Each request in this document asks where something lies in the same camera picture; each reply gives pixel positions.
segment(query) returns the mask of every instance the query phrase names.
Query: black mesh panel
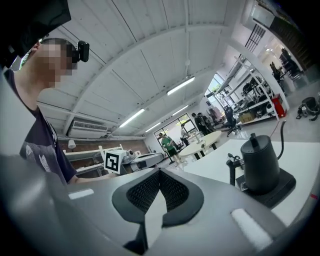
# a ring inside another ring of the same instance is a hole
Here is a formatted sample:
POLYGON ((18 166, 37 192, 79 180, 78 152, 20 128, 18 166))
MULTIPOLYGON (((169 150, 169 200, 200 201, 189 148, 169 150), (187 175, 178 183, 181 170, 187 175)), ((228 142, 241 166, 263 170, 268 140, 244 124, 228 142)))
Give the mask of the black mesh panel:
POLYGON ((128 200, 146 213, 159 192, 159 171, 143 182, 130 188, 126 193, 128 200))
POLYGON ((168 212, 182 205, 189 196, 189 190, 184 184, 164 172, 160 174, 160 190, 165 198, 168 212))

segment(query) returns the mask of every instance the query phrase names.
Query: white table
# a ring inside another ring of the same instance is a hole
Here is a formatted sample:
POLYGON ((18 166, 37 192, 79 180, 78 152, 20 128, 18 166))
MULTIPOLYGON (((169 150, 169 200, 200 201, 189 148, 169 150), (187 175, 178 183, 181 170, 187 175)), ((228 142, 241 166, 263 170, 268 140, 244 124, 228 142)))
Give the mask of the white table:
POLYGON ((198 141, 192 142, 190 145, 186 146, 180 153, 180 157, 187 157, 190 155, 194 155, 197 160, 200 159, 198 153, 200 153, 203 157, 205 156, 203 150, 208 149, 211 145, 212 148, 215 150, 217 149, 215 143, 220 138, 222 132, 220 130, 209 133, 206 136, 201 137, 199 140, 202 141, 198 143, 198 141))
POLYGON ((196 133, 194 133, 194 134, 192 134, 192 135, 188 138, 188 141, 192 140, 192 142, 193 142, 194 140, 197 140, 197 139, 196 139, 196 136, 201 136, 199 131, 196 132, 196 133))
MULTIPOLYGON (((188 164, 184 171, 217 181, 229 183, 230 173, 226 165, 228 153, 241 156, 240 148, 245 140, 230 139, 217 150, 198 161, 188 164)), ((281 142, 272 141, 275 154, 281 151, 281 142)), ((320 143, 285 142, 279 166, 296 179, 294 190, 271 211, 289 226, 303 209, 310 197, 320 165, 320 143)), ((239 168, 235 177, 243 174, 239 168)))

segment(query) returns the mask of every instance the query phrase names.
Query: shelf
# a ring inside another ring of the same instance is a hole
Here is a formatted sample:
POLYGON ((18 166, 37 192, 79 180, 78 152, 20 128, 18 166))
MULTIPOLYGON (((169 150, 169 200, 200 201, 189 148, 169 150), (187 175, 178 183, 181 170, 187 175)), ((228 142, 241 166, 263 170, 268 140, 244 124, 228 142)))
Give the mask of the shelf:
MULTIPOLYGON (((121 150, 120 146, 112 148, 104 148, 103 150, 121 150)), ((69 161, 78 161, 83 159, 93 158, 95 154, 100 154, 100 149, 88 150, 88 151, 79 151, 79 152, 69 152, 65 153, 66 158, 69 161)))
POLYGON ((257 122, 257 121, 261 121, 261 120, 264 120, 264 119, 268 119, 268 118, 275 118, 276 116, 275 115, 265 115, 263 117, 260 117, 260 118, 255 118, 253 119, 252 121, 249 121, 249 122, 245 122, 245 123, 241 123, 241 122, 238 122, 237 125, 247 125, 247 124, 250 124, 250 123, 254 123, 254 122, 257 122))
POLYGON ((224 82, 221 84, 221 87, 216 91, 215 94, 221 93, 223 89, 229 85, 230 81, 237 75, 238 71, 242 68, 241 63, 239 63, 239 61, 242 61, 242 60, 246 61, 246 59, 243 56, 242 58, 237 59, 228 77, 224 80, 224 82))
POLYGON ((241 86, 241 83, 239 83, 238 86, 236 86, 234 89, 232 89, 232 91, 230 91, 230 92, 222 99, 222 101, 224 101, 227 97, 229 97, 231 94, 233 94, 233 93, 235 92, 235 90, 237 90, 240 86, 241 86))
POLYGON ((76 171, 78 173, 86 173, 86 172, 90 172, 90 171, 93 171, 99 167, 103 167, 104 165, 102 163, 98 163, 98 164, 95 164, 95 165, 91 165, 91 166, 87 166, 87 167, 82 167, 82 168, 78 168, 76 169, 76 171))
POLYGON ((246 97, 241 97, 240 99, 238 99, 235 103, 233 103, 230 107, 232 107, 233 105, 237 104, 238 102, 244 100, 246 97))
POLYGON ((258 107, 258 106, 260 106, 260 105, 262 105, 262 104, 264 104, 264 103, 267 103, 268 101, 269 101, 269 100, 266 99, 266 100, 264 100, 264 101, 261 101, 261 102, 255 104, 255 105, 253 105, 253 106, 250 106, 250 107, 248 107, 248 108, 246 108, 246 109, 244 109, 244 110, 241 110, 240 112, 234 113, 234 114, 235 114, 235 115, 239 115, 239 114, 241 114, 241 113, 243 113, 243 112, 246 112, 246 111, 248 111, 248 110, 254 109, 255 107, 258 107))

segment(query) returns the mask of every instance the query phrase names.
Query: fluorescent light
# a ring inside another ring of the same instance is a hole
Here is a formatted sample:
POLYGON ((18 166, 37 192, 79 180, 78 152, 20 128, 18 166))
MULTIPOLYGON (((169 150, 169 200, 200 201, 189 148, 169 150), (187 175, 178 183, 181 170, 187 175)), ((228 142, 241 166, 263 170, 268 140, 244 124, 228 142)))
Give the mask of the fluorescent light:
POLYGON ((178 86, 174 87, 172 90, 169 90, 166 94, 170 95, 173 94, 175 91, 179 90, 180 88, 186 86, 187 84, 191 83, 193 80, 195 80, 195 77, 189 78, 187 81, 184 81, 183 83, 179 84, 178 86))
POLYGON ((161 122, 158 122, 157 124, 155 124, 154 126, 152 126, 150 129, 146 130, 145 132, 149 132, 150 130, 152 130, 153 128, 155 128, 156 126, 160 125, 161 122))
POLYGON ((181 109, 178 110, 177 112, 173 113, 172 115, 174 116, 175 114, 178 114, 180 111, 186 109, 187 107, 189 107, 189 105, 184 106, 183 108, 181 108, 181 109))
POLYGON ((145 110, 141 108, 139 112, 135 113, 133 116, 131 116, 127 121, 125 121, 123 124, 120 125, 121 127, 124 127, 127 123, 131 122, 133 119, 135 119, 137 116, 139 116, 141 113, 143 113, 145 110))

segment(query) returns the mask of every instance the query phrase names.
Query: gray device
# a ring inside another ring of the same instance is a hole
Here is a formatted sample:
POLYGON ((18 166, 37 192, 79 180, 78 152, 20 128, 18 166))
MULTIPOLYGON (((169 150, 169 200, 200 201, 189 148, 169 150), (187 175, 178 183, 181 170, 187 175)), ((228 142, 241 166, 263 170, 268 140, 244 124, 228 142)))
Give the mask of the gray device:
POLYGON ((5 212, 43 255, 257 253, 261 249, 232 216, 237 209, 271 241, 285 230, 268 208, 232 185, 182 171, 149 168, 64 186, 56 174, 20 156, 1 156, 0 162, 5 212), (144 216, 159 190, 167 213, 161 234, 148 248, 144 216))

